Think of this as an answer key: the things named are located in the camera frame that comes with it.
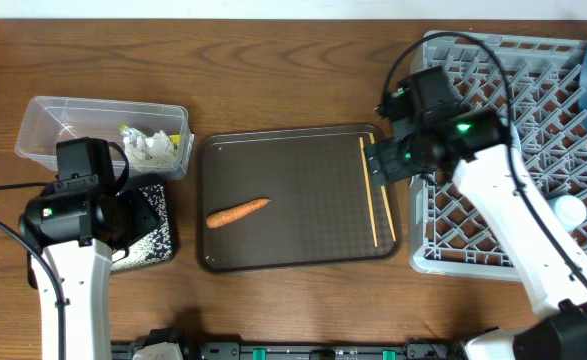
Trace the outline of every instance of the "brown tray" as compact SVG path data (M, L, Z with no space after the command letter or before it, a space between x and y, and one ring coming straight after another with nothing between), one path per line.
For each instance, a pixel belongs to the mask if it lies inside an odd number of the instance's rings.
M359 138L377 141L373 125L280 130L205 139L199 147L198 251L212 273L385 259L401 245L399 209L386 189L393 241L381 188L371 185L375 247ZM206 216L261 197L264 208L221 228Z

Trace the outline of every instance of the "wooden chopstick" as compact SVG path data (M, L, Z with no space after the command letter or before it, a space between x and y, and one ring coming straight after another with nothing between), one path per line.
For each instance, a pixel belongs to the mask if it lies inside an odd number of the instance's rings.
M371 145L375 144L375 138L372 133L369 133L371 138ZM386 216L389 218L389 227L391 228L391 235L395 241L395 229L393 228L393 218L391 217L391 207L389 206L389 198L386 196L386 186L382 185L382 198L384 199L384 208L386 209Z
M369 172L366 169L366 158L364 157L364 139L360 137L360 152L362 153L362 169L364 169L364 182L366 183L366 196L369 200L369 215L371 217L371 230L373 241L377 247L377 231L375 230L375 216L373 216L373 201L371 200L371 186L369 185Z

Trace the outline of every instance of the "dish rack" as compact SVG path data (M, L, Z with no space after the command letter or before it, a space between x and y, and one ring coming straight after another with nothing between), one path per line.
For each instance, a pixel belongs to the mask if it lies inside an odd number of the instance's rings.
M577 103L585 92L578 76L587 42L467 34L484 41L505 67L522 158L538 189L547 199L575 195L587 207L587 132L580 126L587 111ZM464 103L506 115L500 73L479 47L455 37L430 40L417 51L411 72L438 65ZM454 185L435 187L414 177L409 199L409 262L415 270L519 281L482 216ZM571 235L587 254L587 218Z

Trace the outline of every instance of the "wooden table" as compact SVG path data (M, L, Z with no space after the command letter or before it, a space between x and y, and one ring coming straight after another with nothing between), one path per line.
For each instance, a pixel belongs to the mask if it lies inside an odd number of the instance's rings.
M584 22L0 20L0 184L53 179L14 152L36 95L183 105L198 141L259 129L384 127L372 112L383 77L432 29L587 39ZM169 185L176 258L111 279L113 340L177 326L199 339L395 343L535 322L520 284L419 274L406 244L377 263L209 275L195 261L195 165ZM406 238L407 184L397 187ZM0 219L17 228L37 193L0 192ZM41 356L38 295L25 274L24 250L0 232L0 358Z

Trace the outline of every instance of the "plastic container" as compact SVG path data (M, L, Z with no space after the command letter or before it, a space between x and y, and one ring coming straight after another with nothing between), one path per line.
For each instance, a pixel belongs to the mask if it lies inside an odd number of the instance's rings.
M522 159L540 191L548 199L574 195L587 207L587 132L581 125L587 111L577 106L586 91L578 76L587 43L468 34L484 41L507 71ZM499 72L477 46L453 37L430 40L416 51L411 71L438 65L463 102L506 113ZM572 236L587 254L587 216ZM439 188L417 177L409 187L409 262L425 273L519 280L468 199L452 184Z
M174 105L36 96L26 109L15 153L57 171L56 143L88 136L113 141L123 149L120 125L149 136L160 130L167 135L180 135L173 163L131 166L131 176L152 172L177 180L186 175L193 134L186 109ZM124 168L122 157L111 150L111 158L115 174L120 175Z

